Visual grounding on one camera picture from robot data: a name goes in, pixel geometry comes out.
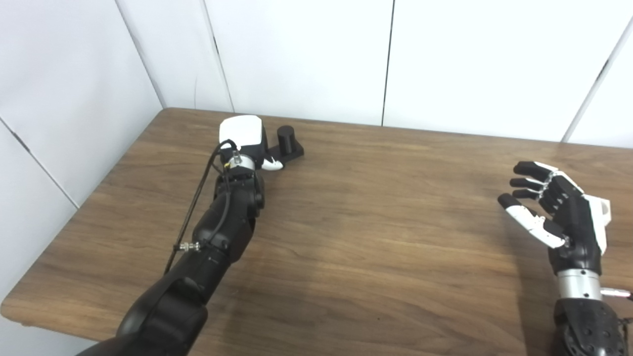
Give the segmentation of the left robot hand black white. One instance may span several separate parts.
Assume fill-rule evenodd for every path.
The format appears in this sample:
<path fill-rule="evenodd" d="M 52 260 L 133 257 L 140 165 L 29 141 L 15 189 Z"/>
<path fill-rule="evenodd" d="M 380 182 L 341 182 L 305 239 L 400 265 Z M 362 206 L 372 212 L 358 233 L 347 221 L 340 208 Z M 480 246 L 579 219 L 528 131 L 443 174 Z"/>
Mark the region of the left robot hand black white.
<path fill-rule="evenodd" d="M 283 163 L 269 152 L 262 119 L 240 115 L 224 119 L 219 129 L 220 160 L 230 169 L 280 171 Z"/>

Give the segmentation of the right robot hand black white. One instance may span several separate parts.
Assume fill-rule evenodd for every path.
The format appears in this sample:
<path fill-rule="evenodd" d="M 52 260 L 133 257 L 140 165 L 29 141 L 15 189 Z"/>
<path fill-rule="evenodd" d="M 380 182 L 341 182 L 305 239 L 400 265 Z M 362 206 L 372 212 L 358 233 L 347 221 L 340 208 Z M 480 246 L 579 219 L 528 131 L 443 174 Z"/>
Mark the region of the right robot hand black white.
<path fill-rule="evenodd" d="M 554 273 L 585 269 L 602 275 L 610 201 L 586 194 L 565 172 L 551 165 L 520 161 L 509 181 L 512 193 L 498 203 L 548 248 Z"/>

